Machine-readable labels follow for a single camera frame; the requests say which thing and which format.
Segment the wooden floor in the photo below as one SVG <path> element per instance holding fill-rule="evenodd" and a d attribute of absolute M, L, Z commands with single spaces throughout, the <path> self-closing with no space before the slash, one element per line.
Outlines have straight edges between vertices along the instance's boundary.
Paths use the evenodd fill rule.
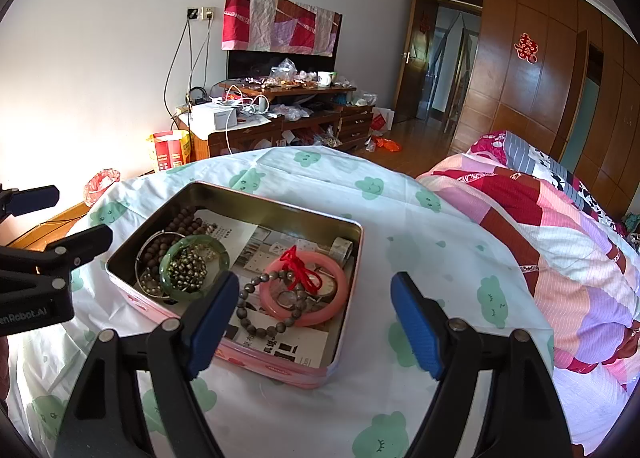
<path fill-rule="evenodd" d="M 415 178 L 449 155 L 452 136 L 440 132 L 439 122 L 437 127 L 428 127 L 422 120 L 413 119 L 394 124 L 385 138 L 398 142 L 402 151 L 376 148 L 370 153 L 359 149 L 353 154 Z"/>

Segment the white mug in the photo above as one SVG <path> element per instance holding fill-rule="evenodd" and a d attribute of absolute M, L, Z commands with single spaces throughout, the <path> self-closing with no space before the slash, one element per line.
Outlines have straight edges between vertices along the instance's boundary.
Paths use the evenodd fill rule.
<path fill-rule="evenodd" d="M 318 86 L 321 88 L 328 88 L 331 86 L 331 72 L 318 72 Z"/>

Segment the white bedsheet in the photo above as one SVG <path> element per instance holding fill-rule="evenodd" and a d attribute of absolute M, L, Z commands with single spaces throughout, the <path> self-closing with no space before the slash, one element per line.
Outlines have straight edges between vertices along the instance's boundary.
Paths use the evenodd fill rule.
<path fill-rule="evenodd" d="M 110 251 L 74 272 L 75 319 L 16 335 L 10 341 L 10 414 L 45 455 L 52 453 L 65 402 L 96 333 L 108 327 L 120 335 L 154 328 L 125 303 L 108 279 L 104 261 L 190 181 L 228 186 L 243 170 L 250 172 L 234 188 L 249 177 L 257 183 L 255 195 L 360 222 L 364 249 L 351 316 L 344 328 L 344 351 L 326 385 L 299 390 L 220 359 L 214 359 L 196 379 L 196 396 L 228 458 L 403 456 L 436 382 L 417 366 L 398 330 L 389 297 L 389 282 L 396 271 L 408 271 L 423 294 L 444 301 L 449 316 L 463 317 L 481 331 L 507 335 L 514 327 L 530 330 L 551 366 L 552 331 L 535 308 L 509 250 L 411 178 L 319 147 L 217 157 L 115 184 L 74 227 L 77 232 L 92 219 L 107 218 L 114 232 Z M 484 279 L 499 282 L 504 293 L 508 304 L 504 327 L 482 316 L 478 289 Z M 473 452 L 488 378 L 481 375 L 478 402 L 458 453 L 461 457 Z M 144 394 L 150 387 L 148 374 L 140 373 L 143 399 L 148 398 Z M 171 457 L 161 426 L 151 419 L 149 428 L 158 456 Z M 384 445 L 379 449 L 380 441 Z"/>

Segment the doorway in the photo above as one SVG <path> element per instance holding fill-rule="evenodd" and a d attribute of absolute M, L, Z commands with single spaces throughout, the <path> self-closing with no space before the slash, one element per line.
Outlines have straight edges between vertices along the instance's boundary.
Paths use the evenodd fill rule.
<path fill-rule="evenodd" d="M 453 133 L 476 58 L 481 8 L 481 0 L 414 0 L 394 122 L 417 119 Z"/>

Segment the bedding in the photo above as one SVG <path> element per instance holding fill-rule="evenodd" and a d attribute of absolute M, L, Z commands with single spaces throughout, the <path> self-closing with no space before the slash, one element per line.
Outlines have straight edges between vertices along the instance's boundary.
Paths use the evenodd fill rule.
<path fill-rule="evenodd" d="M 65 402 L 97 333 L 111 327 L 124 336 L 154 328 L 125 302 L 104 262 L 189 182 L 240 189 L 242 178 L 236 176 L 243 171 L 251 171 L 254 185 L 247 190 L 254 195 L 359 222 L 364 246 L 343 351 L 327 384 L 299 390 L 219 359 L 193 381 L 227 457 L 403 456 L 436 382 L 417 366 L 391 305 L 389 283 L 397 271 L 408 271 L 424 295 L 441 301 L 447 315 L 463 317 L 482 332 L 508 335 L 516 327 L 526 328 L 551 370 L 552 329 L 516 258 L 455 203 L 435 193 L 437 185 L 431 188 L 425 181 L 425 187 L 324 147 L 246 152 L 116 183 L 72 230 L 102 221 L 105 211 L 113 213 L 109 251 L 73 272 L 75 318 L 10 338 L 10 416 L 44 456 L 52 453 Z M 482 373 L 461 457 L 473 453 L 489 383 L 490 374 Z M 156 454 L 170 458 L 148 374 L 140 373 L 140 393 Z"/>
<path fill-rule="evenodd" d="M 504 143 L 504 135 L 495 138 Z M 628 398 L 626 384 L 640 372 L 640 258 L 606 222 L 530 175 L 531 167 L 506 167 L 513 161 L 501 146 L 491 151 L 495 147 L 449 157 L 417 180 L 510 248 L 554 329 L 554 383 L 572 441 L 589 453 L 615 422 Z M 596 373 L 579 378 L 566 372 Z M 579 402 L 575 384 L 598 394 Z M 586 423 L 586 405 L 593 408 L 597 399 L 602 409 Z"/>
<path fill-rule="evenodd" d="M 556 189 L 564 192 L 579 211 L 616 229 L 615 221 L 607 216 L 589 189 L 574 174 L 548 154 L 510 131 L 485 134 L 468 152 L 493 159 L 514 171 L 524 172 L 551 183 Z"/>

